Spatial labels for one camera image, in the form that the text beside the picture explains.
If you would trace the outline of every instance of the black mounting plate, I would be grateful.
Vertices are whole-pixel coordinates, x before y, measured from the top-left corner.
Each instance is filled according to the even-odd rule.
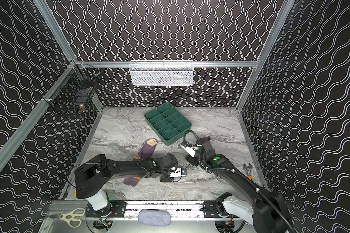
[[[123,218],[126,212],[127,203],[124,201],[110,201],[111,208],[109,206],[105,207],[102,210],[95,211],[93,210],[90,203],[87,205],[85,216],[88,218],[102,217],[110,213],[113,210],[112,215],[109,218]]]
[[[113,214],[111,218],[123,218],[126,212],[127,203],[124,201],[110,201],[112,204]]]
[[[207,209],[203,209],[203,216],[205,218],[219,218],[219,215],[217,214],[218,211],[215,207],[215,201],[204,201],[203,207]]]

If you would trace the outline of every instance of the purple sock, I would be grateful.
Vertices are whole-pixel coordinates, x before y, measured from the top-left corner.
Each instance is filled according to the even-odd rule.
[[[134,155],[133,161],[139,161],[139,160],[143,160],[151,157],[156,148],[156,144],[157,142],[154,138],[144,143],[140,152]],[[139,181],[140,181],[139,177],[129,177],[129,178],[125,178],[125,181],[123,183],[126,185],[131,185],[132,187],[135,187],[136,184],[139,183]]]

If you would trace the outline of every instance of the black cable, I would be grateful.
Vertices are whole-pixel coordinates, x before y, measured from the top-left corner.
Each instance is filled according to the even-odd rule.
[[[215,214],[218,214],[217,212],[215,212],[215,211],[213,211],[213,210],[210,210],[210,209],[205,208],[205,207],[201,207],[201,208],[200,208],[200,211],[203,212],[203,210],[208,210],[208,211],[210,211],[210,212],[213,212],[213,213],[215,213]]]
[[[242,230],[242,228],[244,227],[245,223],[246,223],[246,221],[243,221],[243,223],[241,224],[241,226],[240,226],[237,230],[235,230],[234,232],[232,232],[232,233],[239,233],[239,232]]]
[[[180,179],[178,179],[177,181],[173,181],[173,182],[179,182],[182,177],[183,177],[183,174],[180,176]]]
[[[183,170],[186,170],[189,167],[189,165],[191,165],[191,162],[189,162],[189,164],[185,168],[181,169],[180,171],[176,171],[176,173],[182,172]],[[180,179],[177,181],[173,181],[173,182],[179,182],[181,180],[181,178],[183,177],[183,174],[182,173],[180,173],[180,174],[181,174]]]
[[[89,228],[89,226],[88,226],[88,222],[87,222],[87,211],[86,211],[85,214],[84,214],[84,219],[85,219],[85,224],[87,225],[89,231],[92,232],[92,233],[95,233],[95,232],[92,231],[92,230]]]
[[[71,174],[71,172],[72,172],[72,170],[73,170],[74,168],[76,168],[76,167],[78,167],[78,166],[80,166],[80,165],[85,165],[85,164],[101,164],[101,165],[105,165],[104,163],[81,163],[81,164],[78,164],[78,165],[75,165],[74,167],[72,167],[72,168],[70,169],[70,174]],[[76,188],[74,184],[71,184],[71,183],[70,183],[68,176],[66,176],[66,181],[67,181],[71,186],[73,186],[74,188]]]
[[[287,225],[288,227],[288,230],[291,232],[291,233],[296,233],[296,231],[294,230],[293,226],[290,224],[290,222],[284,217],[284,215],[281,213],[281,211],[276,207],[276,205],[274,203],[272,203],[270,201],[270,199],[268,197],[266,197],[266,195],[264,193],[262,193],[262,191],[255,187],[255,184],[252,180],[250,180],[249,178],[247,178],[246,176],[244,176],[243,174],[241,173],[234,173],[233,170],[231,169],[228,169],[228,168],[224,168],[224,167],[216,167],[216,168],[212,168],[210,169],[209,171],[213,171],[213,170],[228,170],[228,171],[231,171],[233,174],[237,174],[241,177],[243,177],[255,190],[256,192],[267,202],[267,204],[272,208],[274,209],[274,211],[283,219],[283,221],[285,222],[285,224]]]
[[[215,227],[220,233],[232,233],[232,228],[224,221],[215,221]]]
[[[186,140],[185,140],[185,139],[186,139],[185,137],[186,137],[186,135],[187,135],[188,133],[192,133],[192,134],[196,137],[196,143],[197,143],[197,141],[200,142],[200,138],[198,137],[198,135],[197,135],[194,131],[192,131],[192,130],[190,130],[190,129],[188,129],[187,131],[185,131],[184,136],[183,136],[183,141],[186,141]],[[202,163],[201,163],[201,151],[202,151],[202,145],[201,145],[200,148],[199,148],[198,162],[199,162],[200,167],[201,167],[203,170],[206,170],[206,167],[205,167],[204,165],[202,165]]]
[[[276,205],[274,205],[274,203],[271,202],[271,200],[269,198],[267,198],[263,193],[262,191],[259,189],[259,188],[256,188],[255,189],[256,192],[258,194],[260,194],[262,196],[262,198],[264,200],[266,200],[266,202],[268,203],[269,206],[271,206],[272,209],[274,209],[274,211],[284,220],[285,224],[287,225],[288,227],[288,230],[291,232],[291,233],[296,233],[296,230],[294,230],[293,226],[290,224],[290,222],[284,217],[284,215],[280,212],[280,210],[276,207]]]

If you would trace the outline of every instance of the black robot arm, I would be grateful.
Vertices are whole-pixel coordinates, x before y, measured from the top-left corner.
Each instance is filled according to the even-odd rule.
[[[173,171],[171,168],[177,164],[178,161],[173,154],[140,161],[108,160],[104,154],[99,154],[75,169],[76,197],[84,199],[95,195],[110,179],[168,177]]]
[[[195,145],[191,145],[184,140],[182,147],[191,152],[187,160],[192,165],[197,166],[201,162],[200,166],[204,170],[209,173],[212,172],[217,177],[227,181],[235,190],[245,196],[253,209],[252,220],[257,233],[282,233],[288,229],[288,225],[291,226],[291,218],[283,196],[276,192],[269,192],[257,185],[241,173],[227,157],[217,154],[211,146],[210,137],[198,138]],[[220,213],[227,213],[223,209],[223,204],[224,199],[230,195],[230,193],[222,195],[224,198],[219,203],[217,199],[216,205],[219,207],[218,211]],[[277,214],[270,204],[275,205],[282,217]]]

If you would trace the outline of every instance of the metal rail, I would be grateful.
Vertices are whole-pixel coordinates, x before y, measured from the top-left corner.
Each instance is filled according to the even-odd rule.
[[[128,68],[130,62],[76,62],[77,64],[87,64],[96,68]],[[195,68],[224,68],[224,67],[258,67],[257,61],[252,62],[193,62]]]
[[[97,129],[97,126],[98,126],[98,123],[100,122],[100,119],[101,119],[101,116],[102,116],[102,111],[100,111],[98,114],[97,114],[97,117],[95,119],[95,122],[93,123],[93,126],[91,128],[91,131],[89,132],[88,134],[88,137],[87,137],[87,140],[85,141],[83,147],[82,147],[82,150],[80,151],[79,153],[79,156],[78,156],[78,159],[76,160],[75,162],[75,165],[78,165],[78,164],[81,164],[82,161],[83,161],[83,158],[85,156],[85,153],[87,152],[88,150],[88,147],[89,147],[89,144],[93,138],[93,135],[95,134],[95,131]],[[69,177],[67,177],[67,179],[70,181],[70,183],[72,183],[74,181],[74,172],[70,173]],[[69,187],[69,184],[66,183],[65,186],[63,187],[63,190],[60,194],[60,198],[62,198],[67,190],[67,188]]]
[[[203,211],[203,201],[125,201],[127,203],[124,217],[108,217],[107,220],[138,220],[140,210],[162,210],[171,215],[171,221],[215,221],[226,220],[218,215],[215,218],[205,218]],[[47,216],[70,212],[76,208],[85,208],[87,201],[52,201],[49,206]],[[88,220],[98,220],[99,218],[88,217]]]
[[[43,16],[49,29],[51,29],[51,32],[53,33],[57,43],[60,45],[65,57],[69,60],[69,62],[76,60],[76,55],[71,49],[69,42],[66,40],[66,37],[62,32],[61,27],[57,23],[56,18],[54,17],[52,10],[49,8],[46,0],[33,0],[33,2]]]
[[[62,75],[44,95],[44,99],[50,99],[52,97],[57,88],[59,88],[64,80],[68,77],[69,73],[74,70],[74,66],[75,63],[73,61],[70,62],[69,66],[65,69]],[[39,101],[39,103],[22,122],[22,124],[17,128],[17,130],[10,136],[8,141],[0,149],[0,172],[17,151],[22,142],[26,139],[42,115],[48,109],[49,104],[44,99]]]
[[[241,130],[243,131],[247,147],[248,147],[248,149],[250,151],[250,155],[252,156],[252,159],[253,159],[254,166],[257,169],[258,178],[259,178],[262,186],[265,189],[267,189],[267,182],[266,182],[266,179],[265,179],[265,177],[263,175],[263,172],[262,172],[262,169],[261,169],[261,165],[258,162],[257,154],[255,154],[254,147],[253,147],[252,141],[250,140],[249,133],[247,132],[247,129],[245,127],[244,120],[243,120],[243,118],[241,116],[241,113],[238,110],[237,110],[237,118],[238,118],[238,121],[240,122]]]
[[[264,64],[266,63],[266,60],[271,52],[272,47],[274,46],[277,37],[280,34],[281,29],[284,26],[285,20],[287,19],[289,12],[291,11],[293,5],[294,5],[295,0],[284,0],[279,13],[277,14],[277,17],[275,19],[274,25],[271,28],[270,33],[268,34],[267,40],[264,44],[264,47],[261,51],[261,54],[259,55],[259,64],[258,67],[252,72],[250,75],[247,84],[244,88],[243,94],[241,95],[241,98],[238,101],[237,104],[237,109],[239,111],[242,110],[247,97],[249,96],[255,81],[258,78],[259,73],[261,72]]]

